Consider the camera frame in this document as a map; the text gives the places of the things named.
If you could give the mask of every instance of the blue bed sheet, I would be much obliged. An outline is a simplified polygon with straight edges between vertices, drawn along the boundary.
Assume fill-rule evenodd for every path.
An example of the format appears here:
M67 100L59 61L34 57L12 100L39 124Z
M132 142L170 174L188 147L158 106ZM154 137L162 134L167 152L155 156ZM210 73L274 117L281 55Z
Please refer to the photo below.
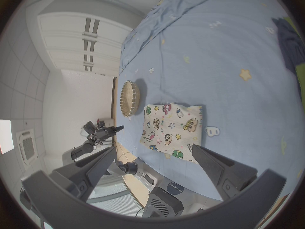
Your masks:
M122 57L128 60L121 61L118 90L131 80L141 97L130 119L117 105L117 125L125 126L118 142L174 182L221 199L199 165L167 159L139 143L145 105L202 105L202 126L220 129L220 135L210 137L203 128L202 146L255 167L258 175L275 170L287 178L286 195L305 167L305 119L297 80L286 69L272 30L276 26L271 18L287 14L276 0L196 4L153 37L149 34L148 41L141 24L126 38ZM132 38L141 40L139 47L128 45Z

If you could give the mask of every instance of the woven basket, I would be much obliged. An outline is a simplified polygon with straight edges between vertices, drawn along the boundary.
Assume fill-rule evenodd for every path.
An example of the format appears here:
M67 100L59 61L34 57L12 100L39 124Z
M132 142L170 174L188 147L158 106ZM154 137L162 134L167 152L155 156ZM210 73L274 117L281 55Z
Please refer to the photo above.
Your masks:
M140 90L131 81L126 81L121 91L121 111L125 117L132 116L138 109L140 102Z

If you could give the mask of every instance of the folded cloth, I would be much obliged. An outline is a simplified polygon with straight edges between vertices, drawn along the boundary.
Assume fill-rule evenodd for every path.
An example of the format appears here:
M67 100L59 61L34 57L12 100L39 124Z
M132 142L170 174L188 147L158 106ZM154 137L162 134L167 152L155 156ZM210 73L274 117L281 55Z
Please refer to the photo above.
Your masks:
M201 145L202 106L178 104L154 105L144 108L143 134L140 143L154 151L197 163L192 145Z
M285 66L297 76L296 66L305 62L305 46L295 29L282 18L272 19L278 27L278 43L285 61ZM301 87L298 82L301 98Z

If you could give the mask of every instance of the tan floor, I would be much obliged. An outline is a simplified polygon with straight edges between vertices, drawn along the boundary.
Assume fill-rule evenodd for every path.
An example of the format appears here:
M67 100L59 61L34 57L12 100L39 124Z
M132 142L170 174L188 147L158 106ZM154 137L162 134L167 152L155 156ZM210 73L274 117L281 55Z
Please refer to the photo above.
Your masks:
M117 81L118 78L116 78L115 88L114 88L114 104L113 104L114 125L116 125L116 105L117 105L116 98L118 94ZM117 142L116 136L114 137L114 143L116 147L117 158L119 161L122 161L125 164L127 162L132 162L137 158L134 155L132 155L125 147L123 147L122 145L120 145L120 143ZM148 189L133 175L124 175L124 181L128 186L128 188L130 189L130 191L132 192L132 194L135 196L135 198L144 207L148 200L148 195L149 195Z

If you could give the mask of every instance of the bodenai logo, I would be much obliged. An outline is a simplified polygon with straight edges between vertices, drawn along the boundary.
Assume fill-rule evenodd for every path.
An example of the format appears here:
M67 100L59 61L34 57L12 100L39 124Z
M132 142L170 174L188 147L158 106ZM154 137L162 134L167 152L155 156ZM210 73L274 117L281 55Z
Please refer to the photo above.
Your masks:
M168 185L167 185L167 191L172 194L172 195L178 195L180 193L183 192L184 190L184 187L175 183L175 182L170 182Z

